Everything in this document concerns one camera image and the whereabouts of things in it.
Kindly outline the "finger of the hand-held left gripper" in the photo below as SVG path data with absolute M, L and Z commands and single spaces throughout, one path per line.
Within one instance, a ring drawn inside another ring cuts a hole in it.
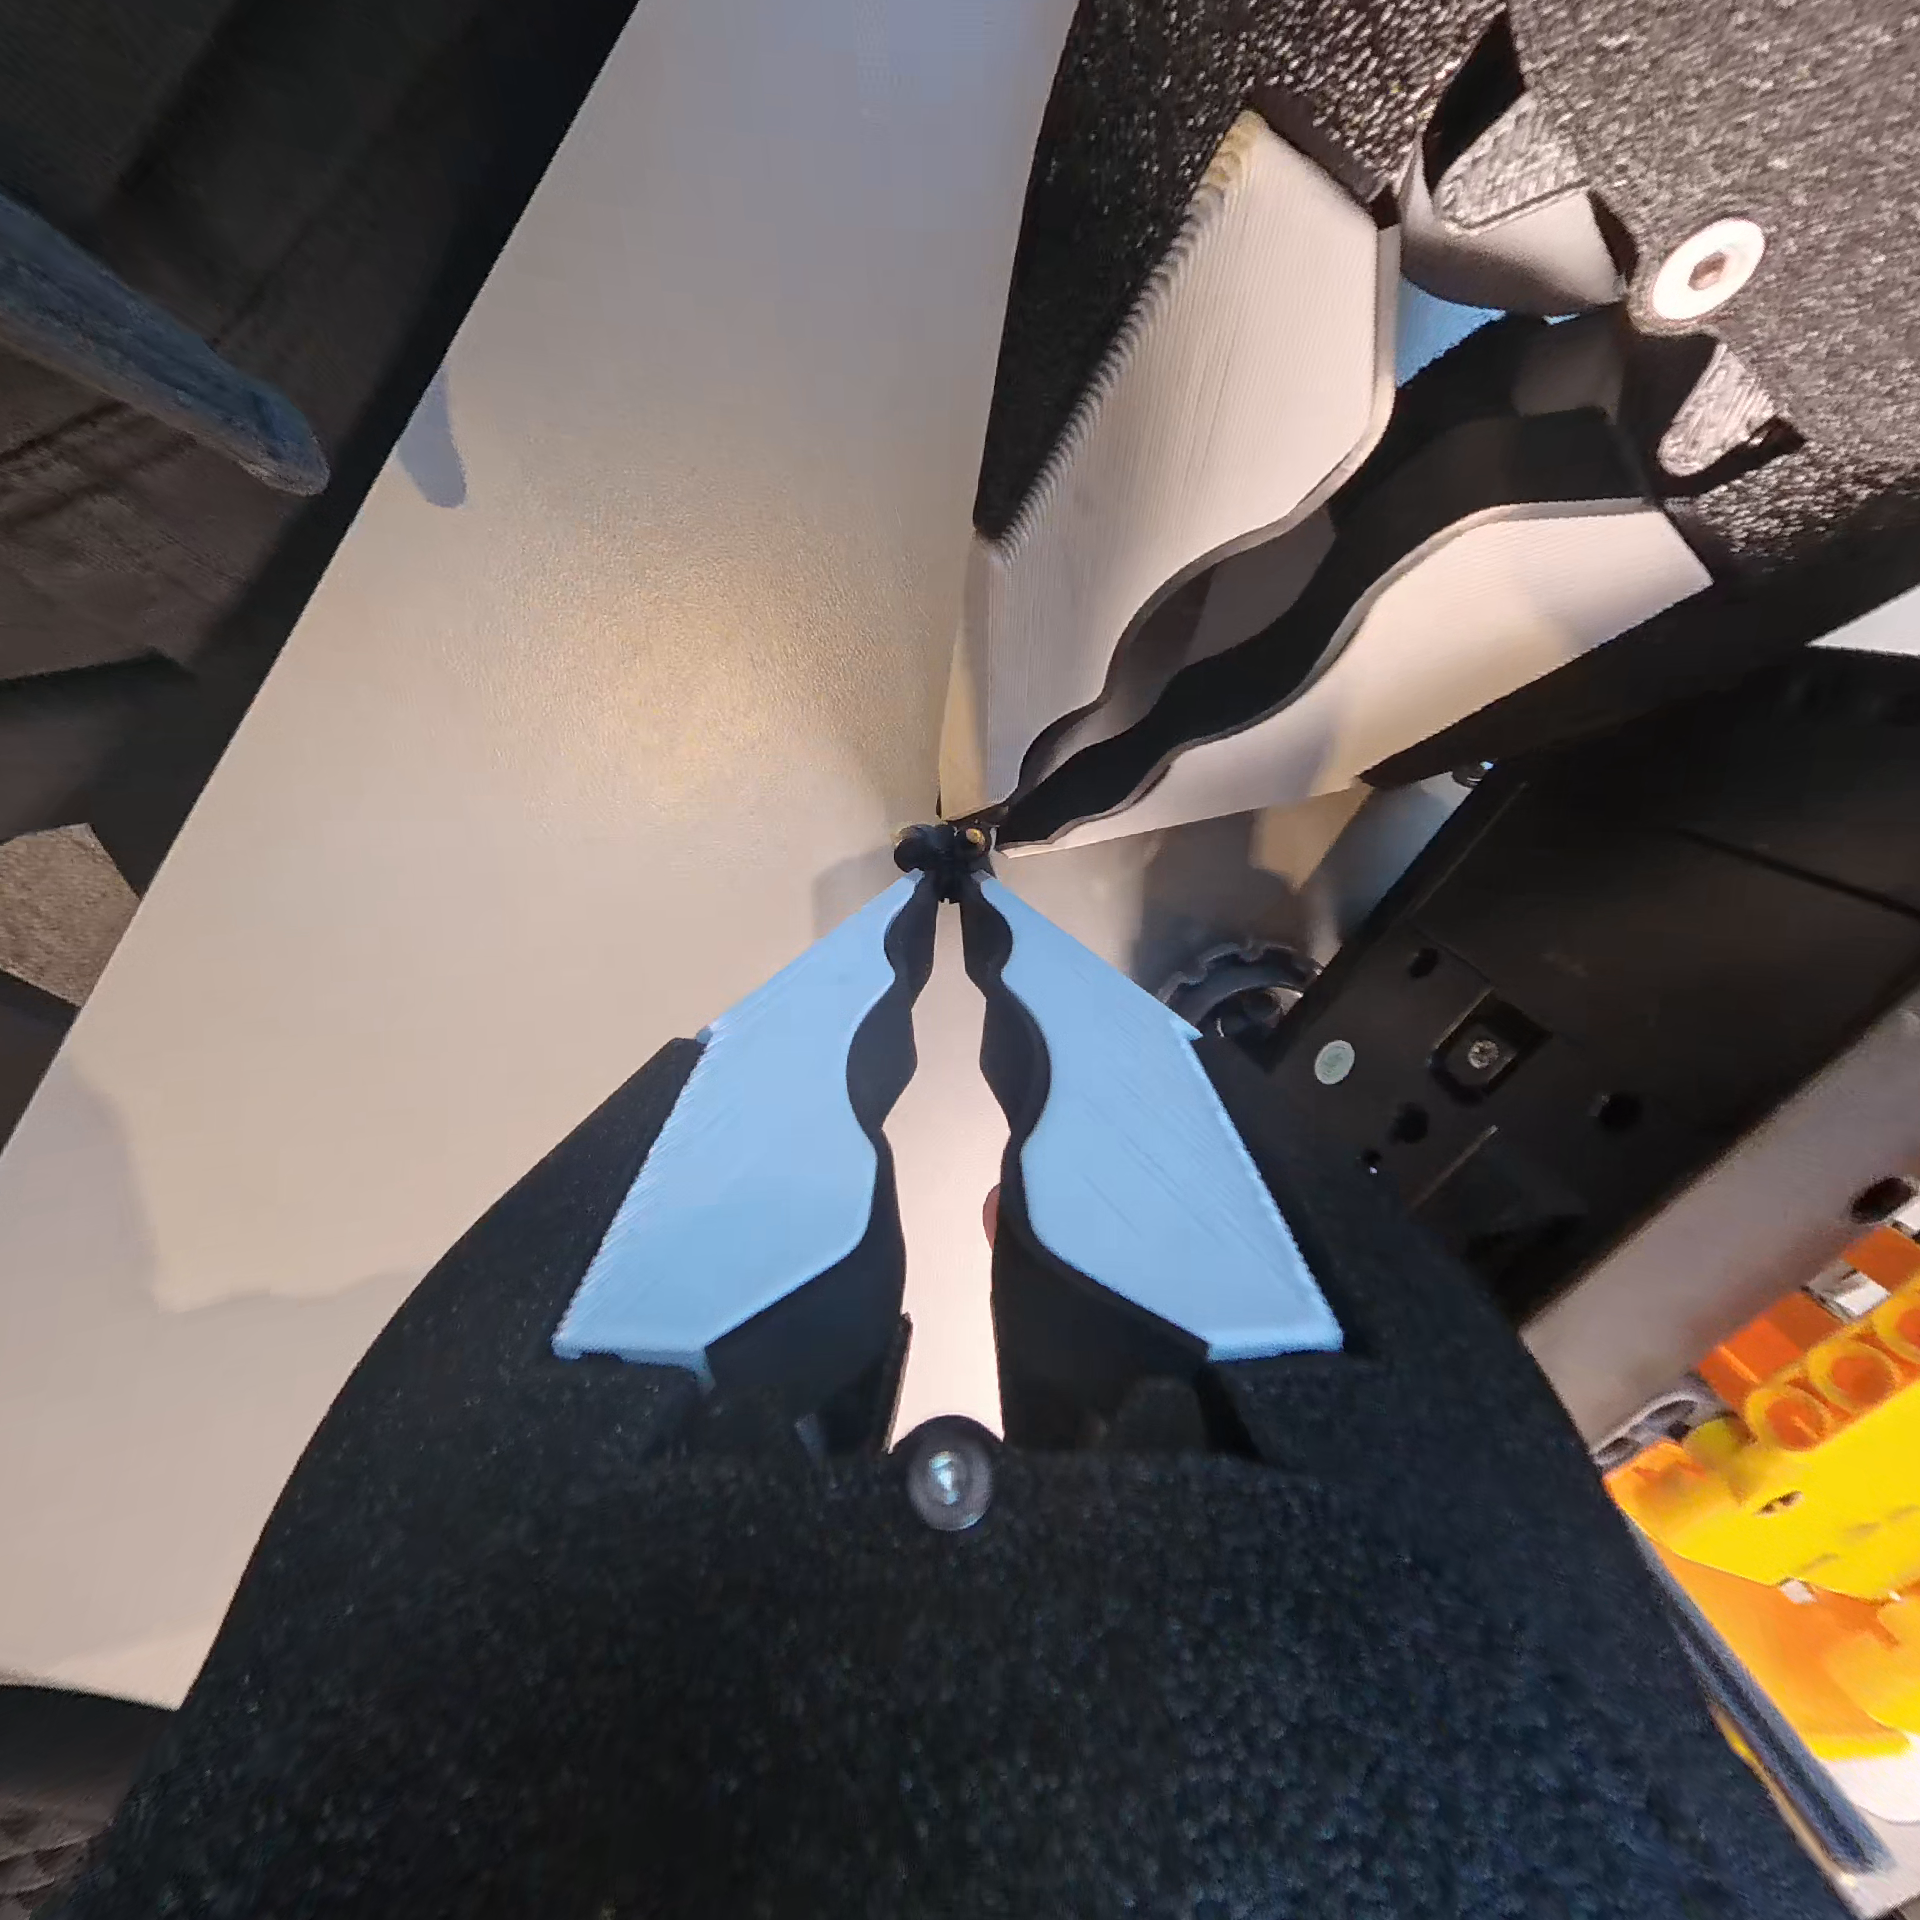
M 1355 589 L 1328 560 L 1266 631 L 1185 668 L 1068 759 L 1001 848 L 1317 801 L 1713 586 L 1670 520 L 1620 499 L 1474 513 Z
M 1242 111 L 1010 528 L 972 540 L 944 816 L 1010 804 L 1172 588 L 1360 467 L 1393 405 L 1400 280 L 1396 227 Z

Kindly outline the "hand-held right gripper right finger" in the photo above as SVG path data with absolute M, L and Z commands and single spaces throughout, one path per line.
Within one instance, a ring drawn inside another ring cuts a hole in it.
M 966 885 L 981 1071 L 1006 1117 L 992 1242 L 1003 1410 L 1340 1353 L 1276 1193 L 1163 1001 L 996 877 Z

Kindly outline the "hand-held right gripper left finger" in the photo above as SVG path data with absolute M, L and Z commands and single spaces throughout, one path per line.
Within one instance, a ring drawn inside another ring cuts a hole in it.
M 883 1124 L 916 1068 L 940 889 L 902 875 L 728 1009 L 557 1321 L 557 1357 L 825 1410 L 905 1291 Z

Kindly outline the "yellow toy brick vehicle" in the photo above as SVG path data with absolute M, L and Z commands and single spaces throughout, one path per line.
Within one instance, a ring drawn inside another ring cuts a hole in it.
M 1203 1023 L 1348 1330 L 1261 1463 L 1474 1589 L 1494 1736 L 1731 1906 L 1846 1915 L 1916 1773 L 1916 663 L 1480 780 L 1269 1029 Z

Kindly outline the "small black brick pin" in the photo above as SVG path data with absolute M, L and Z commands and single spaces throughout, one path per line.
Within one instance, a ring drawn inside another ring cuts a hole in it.
M 923 881 L 940 904 L 957 905 L 970 888 L 992 877 L 994 851 L 994 823 L 912 823 L 896 833 L 893 864 Z

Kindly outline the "grey desk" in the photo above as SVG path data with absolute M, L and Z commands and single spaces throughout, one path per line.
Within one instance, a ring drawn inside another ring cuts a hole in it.
M 1003 1410 L 1008 1129 L 970 896 L 940 904 L 916 1068 L 883 1124 L 886 1357 L 825 1410 L 557 1357 L 557 1321 L 697 1040 L 902 873 L 994 823 L 992 875 L 1205 1039 L 1288 1015 L 1483 776 L 1716 703 L 1812 651 L 1916 663 L 1916 588 L 1746 680 L 1521 759 L 1382 776 L 1090 848 L 1001 848 L 1068 759 L 1189 665 L 1474 513 L 1665 513 L 1772 441 L 1707 332 L 1762 228 L 1707 223 L 1628 308 L 1630 243 L 1499 17 L 1372 202 L 1400 232 L 1378 443 L 1283 536 L 1137 627 L 1115 690 L 949 819 L 942 733 L 1024 193 L 1078 4 L 635 4 L 4 1148 L 4 1746 L 113 1819 L 221 1635 L 316 1709 L 472 1593 L 464 1732 L 508 1688 L 706 1682 L 782 1631 L 811 1699 L 850 1601 L 770 1585 L 746 1652 L 672 1613 L 768 1504 L 803 1557 L 907 1429 L 1016 1466 L 1114 1410 Z M 1676 608 L 1696 611 L 1698 597 Z

